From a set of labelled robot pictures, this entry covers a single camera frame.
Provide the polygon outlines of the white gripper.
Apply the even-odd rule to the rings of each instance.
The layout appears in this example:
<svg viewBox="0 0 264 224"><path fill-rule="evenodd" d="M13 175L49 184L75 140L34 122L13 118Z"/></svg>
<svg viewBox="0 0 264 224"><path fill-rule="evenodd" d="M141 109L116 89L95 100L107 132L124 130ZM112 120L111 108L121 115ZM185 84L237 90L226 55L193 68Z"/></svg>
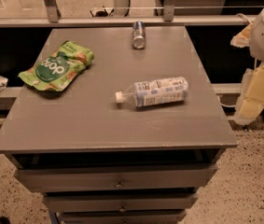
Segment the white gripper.
<svg viewBox="0 0 264 224"><path fill-rule="evenodd" d="M252 57L264 62L264 8L253 25L249 24L230 40L233 47L249 46ZM264 109L264 63L247 69L243 75L241 94L235 106L234 121L239 125L253 122Z"/></svg>

